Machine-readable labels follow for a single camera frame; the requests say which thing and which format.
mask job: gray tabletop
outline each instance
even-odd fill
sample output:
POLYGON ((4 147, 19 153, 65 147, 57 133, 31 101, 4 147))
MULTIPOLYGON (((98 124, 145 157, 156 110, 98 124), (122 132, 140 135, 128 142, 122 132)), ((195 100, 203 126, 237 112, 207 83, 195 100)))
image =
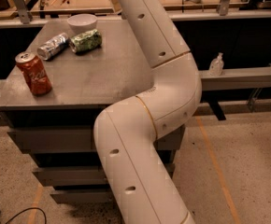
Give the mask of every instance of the gray tabletop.
MULTIPOLYGON (((0 110, 60 109, 110 105, 149 89, 151 72, 127 21, 99 20, 101 48, 75 54, 70 48, 43 61, 52 91, 35 97, 15 66, 0 89, 0 110)), ((62 32, 73 36, 66 21, 50 21, 29 51, 62 32)))

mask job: screw hole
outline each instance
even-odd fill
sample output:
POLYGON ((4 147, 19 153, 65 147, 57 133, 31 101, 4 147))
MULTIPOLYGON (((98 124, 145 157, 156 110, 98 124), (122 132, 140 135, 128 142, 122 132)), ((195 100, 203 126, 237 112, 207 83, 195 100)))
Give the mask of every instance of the screw hole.
POLYGON ((140 14, 137 16, 139 19, 143 19, 145 17, 145 14, 140 14))
POLYGON ((126 190, 125 190, 125 193, 126 194, 132 194, 136 191, 136 187, 135 186, 132 186, 132 187, 128 187, 126 190))
POLYGON ((119 150, 118 149, 113 149, 113 150, 111 150, 110 152, 109 152, 109 156, 110 157, 114 157, 114 156, 116 156, 116 155, 118 155, 119 154, 119 150))

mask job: green soda can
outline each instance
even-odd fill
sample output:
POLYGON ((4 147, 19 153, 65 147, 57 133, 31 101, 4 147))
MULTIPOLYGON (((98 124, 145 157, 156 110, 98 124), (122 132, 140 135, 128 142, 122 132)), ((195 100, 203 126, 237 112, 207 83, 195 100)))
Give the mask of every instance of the green soda can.
POLYGON ((95 49, 102 44, 102 36, 97 29, 70 38, 69 46, 74 53, 95 49))

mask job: red soda can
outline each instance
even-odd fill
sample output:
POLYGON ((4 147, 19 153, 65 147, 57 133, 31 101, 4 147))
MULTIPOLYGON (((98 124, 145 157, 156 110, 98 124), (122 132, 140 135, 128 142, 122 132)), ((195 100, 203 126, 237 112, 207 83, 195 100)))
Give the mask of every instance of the red soda can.
POLYGON ((18 54, 15 61, 33 95, 42 95, 51 91, 50 80, 38 56, 32 52, 25 51, 18 54))

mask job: orange line on floor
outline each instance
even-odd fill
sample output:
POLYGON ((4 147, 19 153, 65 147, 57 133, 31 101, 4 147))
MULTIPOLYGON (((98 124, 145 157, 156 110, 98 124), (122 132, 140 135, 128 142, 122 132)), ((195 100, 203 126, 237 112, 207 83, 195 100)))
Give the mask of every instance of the orange line on floor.
MULTIPOLYGON (((38 207, 39 201, 42 197, 43 187, 41 184, 38 184, 38 187, 36 189, 36 195, 34 197, 34 201, 32 203, 32 207, 38 207)), ((28 224, 34 224, 35 223, 35 216, 36 216, 37 210, 32 210, 30 213, 30 216, 28 218, 28 224)))
POLYGON ((211 158, 211 161, 212 161, 212 164, 217 172, 217 175, 219 177, 219 181, 220 181, 220 185, 221 185, 221 189, 222 189, 222 192, 223 192, 223 195, 225 196, 225 199, 227 201, 227 204, 229 206, 229 209, 230 209, 230 212, 231 212, 231 215, 235 221, 235 224, 240 224, 240 219, 239 219, 239 216, 238 216, 238 213, 237 213, 237 210, 235 208, 235 204, 232 200, 232 197, 231 197, 231 194, 230 194, 230 191, 229 189, 227 188, 227 184, 226 184, 226 180, 223 176, 223 173, 222 173, 222 170, 221 170, 221 167, 217 161, 217 158, 214 154, 214 151, 213 151, 213 147, 211 145, 211 142, 208 138, 208 135, 207 135, 207 132, 204 128, 204 125, 202 123, 202 120, 199 118, 199 117, 196 117, 196 120, 198 122, 198 125, 199 125, 199 128, 201 130, 201 133, 203 135, 203 138, 204 138, 204 141, 205 141, 205 144, 207 146, 207 151, 208 151, 208 154, 211 158))

